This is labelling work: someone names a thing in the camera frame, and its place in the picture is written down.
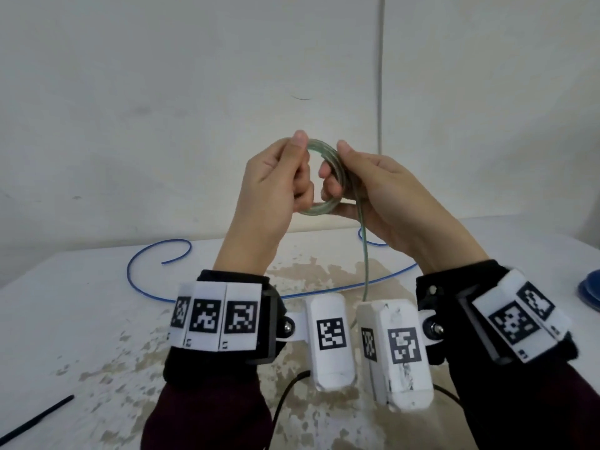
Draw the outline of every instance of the black stick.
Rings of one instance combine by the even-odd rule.
[[[21,426],[19,426],[19,428],[15,428],[10,433],[5,434],[3,437],[0,437],[0,446],[3,446],[9,440],[14,439],[19,434],[23,434],[25,431],[33,428],[35,425],[37,425],[41,421],[42,418],[44,418],[46,415],[54,412],[56,409],[63,407],[66,403],[71,401],[74,397],[75,397],[75,395],[67,396],[63,401],[59,401],[54,406],[47,408],[40,415],[37,415],[37,416],[33,417],[31,420],[29,420],[28,422],[23,423]]]

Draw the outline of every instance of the hand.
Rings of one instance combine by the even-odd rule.
[[[391,248],[411,256],[424,274],[457,268],[488,259],[485,251],[406,168],[392,158],[354,151],[341,140],[338,153],[349,171],[356,174],[366,227]],[[331,167],[323,162],[321,197],[342,196]],[[341,203],[334,215],[357,219],[355,204]]]
[[[214,270],[264,275],[292,213],[310,208],[308,135],[296,131],[248,161],[233,221]]]

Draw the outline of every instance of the right hand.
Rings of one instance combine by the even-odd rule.
[[[406,168],[392,158],[354,151],[341,140],[338,153],[358,178],[366,227],[391,248],[413,257],[424,274],[487,260],[488,256],[464,226],[454,218]],[[355,200],[343,190],[323,162],[321,197]],[[355,204],[341,203],[332,212],[358,220]]]

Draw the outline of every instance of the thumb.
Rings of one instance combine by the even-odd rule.
[[[302,164],[307,145],[308,135],[304,131],[296,131],[283,148],[279,163],[275,167],[275,173],[281,177],[293,179]]]
[[[362,180],[365,186],[368,187],[372,185],[375,181],[375,177],[377,176],[379,168],[375,166],[375,164],[373,164],[369,158],[366,158],[359,152],[354,151],[345,140],[339,141],[337,148],[344,166],[346,166],[350,172],[355,173],[356,176]]]

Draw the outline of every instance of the fingernail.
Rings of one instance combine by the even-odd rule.
[[[304,136],[306,134],[304,134],[304,131],[302,131],[301,129],[298,129],[295,133],[294,133],[294,137],[292,137],[292,140],[295,144],[301,143],[304,140]]]
[[[338,142],[338,151],[344,155],[348,152],[352,151],[352,147],[349,146],[348,142],[346,142],[345,140],[341,140]]]

